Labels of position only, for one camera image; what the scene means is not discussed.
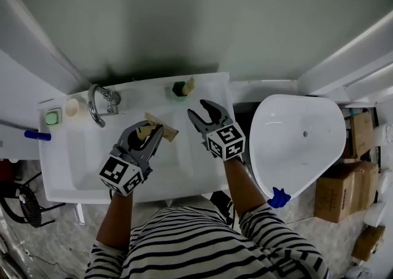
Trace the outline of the chrome faucet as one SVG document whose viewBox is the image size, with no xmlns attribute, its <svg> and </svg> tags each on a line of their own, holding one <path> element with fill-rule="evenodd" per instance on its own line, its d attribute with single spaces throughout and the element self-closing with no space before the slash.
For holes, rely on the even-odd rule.
<svg viewBox="0 0 393 279">
<path fill-rule="evenodd" d="M 94 122 L 101 128 L 106 126 L 105 121 L 102 119 L 100 113 L 96 108 L 95 93 L 102 94 L 103 98 L 107 101 L 107 113 L 103 116 L 113 116 L 119 113 L 118 105 L 121 102 L 120 94 L 109 88 L 104 88 L 98 84 L 93 84 L 88 89 L 88 110 Z"/>
</svg>

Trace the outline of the beige cup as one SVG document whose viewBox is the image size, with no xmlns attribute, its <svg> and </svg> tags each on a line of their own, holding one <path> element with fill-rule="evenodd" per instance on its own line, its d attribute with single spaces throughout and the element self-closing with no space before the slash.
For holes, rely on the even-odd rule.
<svg viewBox="0 0 393 279">
<path fill-rule="evenodd" d="M 71 98 L 66 102 L 65 113 L 68 117 L 75 117 L 76 115 L 78 115 L 79 110 L 80 104 L 76 99 Z"/>
</svg>

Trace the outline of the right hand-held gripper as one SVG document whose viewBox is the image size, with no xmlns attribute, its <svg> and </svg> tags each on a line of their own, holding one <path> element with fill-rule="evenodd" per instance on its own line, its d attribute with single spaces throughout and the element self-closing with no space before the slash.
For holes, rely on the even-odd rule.
<svg viewBox="0 0 393 279">
<path fill-rule="evenodd" d="M 200 104 L 208 112 L 211 124 L 230 123 L 230 115 L 223 106 L 210 100 L 200 100 Z M 202 136 L 206 136 L 206 147 L 214 157 L 229 160 L 239 157 L 244 152 L 246 137 L 237 122 L 212 132 L 211 125 L 195 111 L 188 109 L 187 115 L 196 130 Z"/>
</svg>

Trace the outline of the green cup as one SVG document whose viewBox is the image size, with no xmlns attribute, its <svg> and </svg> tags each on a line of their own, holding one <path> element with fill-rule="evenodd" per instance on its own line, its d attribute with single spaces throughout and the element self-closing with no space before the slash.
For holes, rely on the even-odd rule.
<svg viewBox="0 0 393 279">
<path fill-rule="evenodd" d="M 174 83 L 172 87 L 173 98 L 176 101 L 184 101 L 186 99 L 186 95 L 182 93 L 182 88 L 186 85 L 185 81 L 177 81 Z"/>
</svg>

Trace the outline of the white freestanding tub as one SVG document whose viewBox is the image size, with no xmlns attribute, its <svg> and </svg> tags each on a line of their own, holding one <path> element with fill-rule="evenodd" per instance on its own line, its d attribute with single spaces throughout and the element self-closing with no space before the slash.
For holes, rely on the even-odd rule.
<svg viewBox="0 0 393 279">
<path fill-rule="evenodd" d="M 249 158 L 257 185 L 268 197 L 300 195 L 342 155 L 343 114 L 328 98 L 276 94 L 252 118 Z"/>
</svg>

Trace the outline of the person in striped shirt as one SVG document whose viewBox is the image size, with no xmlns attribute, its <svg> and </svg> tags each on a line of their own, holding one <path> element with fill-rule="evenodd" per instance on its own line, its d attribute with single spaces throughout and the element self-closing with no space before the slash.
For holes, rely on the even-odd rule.
<svg viewBox="0 0 393 279">
<path fill-rule="evenodd" d="M 157 211 L 130 232 L 126 251 L 96 242 L 84 279 L 327 279 L 316 247 L 262 205 L 239 230 L 212 209 Z"/>
</svg>

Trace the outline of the person's left forearm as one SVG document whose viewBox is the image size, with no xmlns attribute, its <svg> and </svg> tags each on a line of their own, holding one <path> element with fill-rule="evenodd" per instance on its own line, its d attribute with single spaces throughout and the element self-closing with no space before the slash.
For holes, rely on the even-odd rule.
<svg viewBox="0 0 393 279">
<path fill-rule="evenodd" d="M 126 251 L 130 243 L 133 193 L 115 193 L 101 223 L 96 240 L 108 247 Z"/>
</svg>

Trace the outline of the blue bottle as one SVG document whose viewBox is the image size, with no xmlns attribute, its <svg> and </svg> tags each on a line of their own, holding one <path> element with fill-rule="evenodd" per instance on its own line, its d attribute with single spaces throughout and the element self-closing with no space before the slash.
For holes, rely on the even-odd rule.
<svg viewBox="0 0 393 279">
<path fill-rule="evenodd" d="M 26 130 L 24 132 L 24 136 L 29 139 L 41 140 L 41 141 L 50 141 L 52 139 L 50 133 L 35 132 L 31 130 Z"/>
</svg>

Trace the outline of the large cardboard box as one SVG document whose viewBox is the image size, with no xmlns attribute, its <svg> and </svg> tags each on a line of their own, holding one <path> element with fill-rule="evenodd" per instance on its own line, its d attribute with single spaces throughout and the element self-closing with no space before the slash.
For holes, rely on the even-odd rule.
<svg viewBox="0 0 393 279">
<path fill-rule="evenodd" d="M 378 166 L 368 161 L 340 163 L 330 167 L 316 181 L 314 215 L 339 223 L 348 216 L 367 210 L 374 202 Z"/>
</svg>

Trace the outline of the black metal chair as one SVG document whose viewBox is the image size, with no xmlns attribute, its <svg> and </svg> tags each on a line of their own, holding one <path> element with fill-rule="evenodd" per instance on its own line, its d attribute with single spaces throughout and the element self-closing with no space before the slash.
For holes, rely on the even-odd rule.
<svg viewBox="0 0 393 279">
<path fill-rule="evenodd" d="M 15 181 L 11 182 L 0 180 L 1 208 L 5 211 L 11 220 L 19 224 L 29 224 L 37 229 L 55 222 L 54 219 L 47 222 L 42 222 L 42 213 L 52 211 L 66 205 L 65 203 L 59 203 L 57 205 L 44 208 L 39 204 L 29 184 L 41 175 L 42 173 L 39 172 L 23 184 L 16 183 Z M 22 216 L 19 216 L 12 211 L 6 201 L 7 198 L 18 200 L 21 212 L 23 214 Z"/>
</svg>

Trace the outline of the blue glove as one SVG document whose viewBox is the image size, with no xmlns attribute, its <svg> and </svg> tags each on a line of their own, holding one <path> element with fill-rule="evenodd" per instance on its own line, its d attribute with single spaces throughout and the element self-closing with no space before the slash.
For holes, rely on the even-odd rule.
<svg viewBox="0 0 393 279">
<path fill-rule="evenodd" d="M 290 199 L 291 196 L 287 194 L 284 189 L 273 187 L 273 198 L 268 199 L 267 204 L 269 204 L 272 208 L 282 208 Z"/>
</svg>

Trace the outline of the white washbasin cabinet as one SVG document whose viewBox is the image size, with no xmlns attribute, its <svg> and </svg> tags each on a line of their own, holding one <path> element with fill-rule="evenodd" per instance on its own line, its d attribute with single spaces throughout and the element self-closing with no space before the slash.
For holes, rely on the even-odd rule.
<svg viewBox="0 0 393 279">
<path fill-rule="evenodd" d="M 150 160 L 152 173 L 133 193 L 135 202 L 153 202 L 172 198 L 207 194 L 227 188 L 223 163 L 212 156 L 202 144 L 202 137 L 188 118 L 194 110 L 203 119 L 208 113 L 200 100 L 211 100 L 229 113 L 233 103 L 227 73 L 194 76 L 195 88 L 184 100 L 177 100 L 172 91 L 187 76 L 165 77 L 118 84 L 119 113 L 107 114 L 107 101 L 100 93 L 96 107 L 105 121 L 99 127 L 89 112 L 80 117 L 63 116 L 59 125 L 39 130 L 51 135 L 50 141 L 39 142 L 39 155 L 45 194 L 54 202 L 107 204 L 109 190 L 98 173 L 113 145 L 127 127 L 144 119 L 149 113 L 178 131 L 173 141 L 161 141 Z"/>
</svg>

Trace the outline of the person's right forearm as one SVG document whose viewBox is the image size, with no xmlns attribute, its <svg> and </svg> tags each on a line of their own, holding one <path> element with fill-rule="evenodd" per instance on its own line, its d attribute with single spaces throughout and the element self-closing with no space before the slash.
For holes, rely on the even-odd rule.
<svg viewBox="0 0 393 279">
<path fill-rule="evenodd" d="M 224 161 L 224 167 L 235 211 L 242 220 L 246 213 L 264 206 L 266 201 L 238 159 Z"/>
</svg>

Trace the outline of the small cardboard box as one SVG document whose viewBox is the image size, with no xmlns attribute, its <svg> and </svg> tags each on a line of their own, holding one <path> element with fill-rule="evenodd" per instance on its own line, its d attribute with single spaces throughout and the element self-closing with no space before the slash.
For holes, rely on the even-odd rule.
<svg viewBox="0 0 393 279">
<path fill-rule="evenodd" d="M 385 226 L 367 226 L 358 236 L 351 256 L 367 262 L 379 245 L 385 233 L 385 228 Z"/>
<path fill-rule="evenodd" d="M 373 144 L 373 123 L 370 112 L 351 116 L 350 158 L 358 159 L 370 150 Z"/>
</svg>

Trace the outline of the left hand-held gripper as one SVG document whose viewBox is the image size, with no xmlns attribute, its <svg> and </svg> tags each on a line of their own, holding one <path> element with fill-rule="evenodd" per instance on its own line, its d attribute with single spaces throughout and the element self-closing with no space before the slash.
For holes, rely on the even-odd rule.
<svg viewBox="0 0 393 279">
<path fill-rule="evenodd" d="M 152 173 L 149 159 L 163 138 L 163 126 L 150 126 L 147 120 L 126 128 L 118 143 L 101 162 L 99 179 L 110 190 L 130 195 Z M 139 156 L 132 150 L 139 150 Z"/>
</svg>

